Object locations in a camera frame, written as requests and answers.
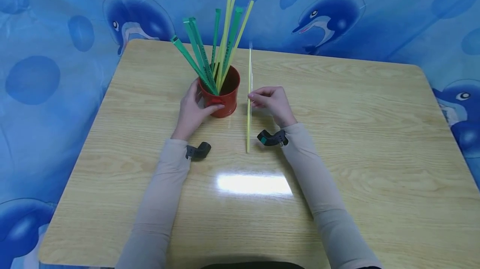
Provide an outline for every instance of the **yellow stick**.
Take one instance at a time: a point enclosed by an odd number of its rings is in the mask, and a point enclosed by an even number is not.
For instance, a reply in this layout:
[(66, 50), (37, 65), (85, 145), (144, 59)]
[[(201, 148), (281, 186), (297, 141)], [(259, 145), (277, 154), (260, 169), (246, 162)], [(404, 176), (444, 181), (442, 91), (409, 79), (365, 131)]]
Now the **yellow stick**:
[[(225, 8), (225, 22), (224, 22), (224, 25), (223, 25), (223, 35), (222, 35), (222, 40), (220, 42), (220, 47), (218, 48), (218, 54), (215, 58), (217, 59), (220, 59), (221, 58), (221, 55), (223, 54), (222, 53), (222, 50), (225, 46), (225, 33), (228, 32), (228, 25), (227, 25), (227, 18), (228, 18), (228, 14), (230, 13), (230, 16), (231, 16), (231, 11), (230, 11), (230, 2), (231, 0), (227, 0), (227, 7)], [(214, 72), (213, 72), (213, 76), (215, 77), (215, 75), (217, 74), (217, 63), (216, 61), (214, 61)]]
[[(252, 46), (250, 45), (250, 63), (248, 66), (248, 93), (252, 92)], [(250, 126), (252, 122), (252, 104), (250, 99), (247, 98), (247, 153), (250, 153)]]
[[(223, 65), (223, 60), (225, 58), (225, 52), (227, 50), (227, 41), (228, 41), (228, 30), (230, 29), (230, 21), (232, 19), (232, 12), (233, 12), (233, 7), (235, 6), (235, 0), (230, 0), (230, 5), (228, 6), (228, 9), (227, 9), (227, 13), (225, 14), (225, 25), (223, 26), (223, 35), (222, 35), (222, 42), (221, 42), (221, 52), (220, 52), (220, 58), (219, 58), (219, 68), (222, 68), (222, 65)], [(220, 93), (220, 90), (221, 90), (221, 86), (219, 84), (219, 82), (221, 81), (221, 77), (219, 75), (219, 79), (218, 82), (217, 82), (217, 89), (218, 89), (218, 93)]]
[(221, 76), (222, 79), (220, 80), (220, 89), (222, 88), (223, 83), (225, 82), (225, 78), (227, 77), (228, 69), (230, 69), (230, 65), (232, 63), (232, 60), (235, 57), (235, 52), (237, 51), (237, 47), (239, 46), (241, 36), (243, 35), (243, 31), (245, 30), (245, 26), (247, 25), (247, 20), (248, 20), (248, 17), (250, 16), (250, 12), (252, 11), (252, 7), (253, 7), (253, 0), (250, 0), (250, 3), (248, 4), (247, 12), (245, 13), (245, 18), (243, 18), (243, 22), (242, 22), (241, 27), (240, 27), (239, 35), (237, 36), (237, 40), (235, 41), (235, 45), (233, 46), (233, 50), (231, 52), (230, 59), (228, 60), (227, 70), (225, 71), (225, 75)]

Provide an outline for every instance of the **finger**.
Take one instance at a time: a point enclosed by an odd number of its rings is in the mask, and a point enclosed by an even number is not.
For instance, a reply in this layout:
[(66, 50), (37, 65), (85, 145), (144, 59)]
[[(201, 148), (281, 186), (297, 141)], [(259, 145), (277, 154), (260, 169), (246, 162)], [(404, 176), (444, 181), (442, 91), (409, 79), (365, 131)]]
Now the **finger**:
[(263, 104), (265, 106), (269, 105), (269, 102), (270, 102), (270, 99), (271, 99), (270, 97), (262, 96), (262, 95), (255, 94), (255, 93), (250, 93), (248, 95), (248, 97), (251, 101), (255, 101), (256, 103)]
[(271, 96), (275, 90), (278, 89), (278, 86), (264, 86), (263, 88), (256, 89), (252, 91), (252, 94), (259, 94), (262, 96)]
[(195, 79), (192, 84), (190, 85), (190, 88), (187, 91), (187, 97), (190, 98), (195, 98), (197, 91), (198, 91), (198, 79)]
[(198, 102), (200, 102), (200, 99), (202, 99), (203, 95), (201, 92), (197, 93), (197, 95), (195, 96), (195, 102), (198, 104)]
[(254, 108), (264, 108), (265, 105), (263, 105), (261, 103), (257, 103), (255, 101), (252, 101), (252, 107), (254, 107)]
[(221, 110), (224, 107), (225, 107), (225, 105), (223, 105), (223, 104), (210, 105), (209, 107), (204, 108), (202, 110), (202, 112), (206, 117), (206, 116), (210, 116), (211, 114), (213, 114), (214, 112), (216, 112), (218, 110)]

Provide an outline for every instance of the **black plastic clip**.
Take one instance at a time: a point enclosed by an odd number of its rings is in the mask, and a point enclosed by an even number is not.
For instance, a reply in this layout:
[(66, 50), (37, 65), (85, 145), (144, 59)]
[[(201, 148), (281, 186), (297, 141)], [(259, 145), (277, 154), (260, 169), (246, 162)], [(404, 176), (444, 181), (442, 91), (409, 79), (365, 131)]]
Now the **black plastic clip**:
[(283, 129), (275, 133), (273, 136), (268, 131), (262, 130), (262, 132), (258, 134), (257, 139), (259, 139), (265, 146), (275, 146), (278, 144), (285, 146), (288, 144), (288, 139), (285, 136), (285, 131)]
[(191, 158), (192, 161), (204, 159), (207, 157), (211, 149), (212, 146), (207, 142), (200, 143), (200, 146), (198, 146), (198, 148), (188, 145), (187, 154), (185, 155), (185, 157)]

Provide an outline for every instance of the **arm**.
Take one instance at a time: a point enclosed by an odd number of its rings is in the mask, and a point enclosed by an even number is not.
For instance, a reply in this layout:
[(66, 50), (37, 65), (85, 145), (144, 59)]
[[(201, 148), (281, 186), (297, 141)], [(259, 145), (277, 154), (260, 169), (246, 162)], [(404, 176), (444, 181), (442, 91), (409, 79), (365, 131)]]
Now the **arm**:
[(181, 188), (190, 169), (190, 159), (186, 158), (188, 139), (206, 117), (224, 107), (212, 105), (199, 108), (198, 93), (198, 80), (195, 80), (180, 102), (177, 127), (163, 146), (157, 169), (138, 209), (130, 238), (115, 267), (117, 269), (165, 267)]
[(190, 169), (187, 142), (168, 139), (145, 191), (117, 269), (164, 268), (183, 182)]
[(381, 268), (345, 209), (340, 192), (303, 124), (283, 129), (288, 144), (282, 150), (310, 207), (332, 269)]

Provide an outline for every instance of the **blue curtain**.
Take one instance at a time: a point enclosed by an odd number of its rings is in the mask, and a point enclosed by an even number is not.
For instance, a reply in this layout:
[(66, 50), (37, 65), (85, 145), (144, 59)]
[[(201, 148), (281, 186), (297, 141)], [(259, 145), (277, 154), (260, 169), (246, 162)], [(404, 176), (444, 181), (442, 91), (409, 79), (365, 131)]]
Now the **blue curtain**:
[[(241, 48), (420, 66), (480, 184), (479, 0), (253, 1)], [(0, 0), (0, 268), (38, 268), (126, 43), (187, 42), (195, 16), (212, 44), (215, 8), (225, 0)]]

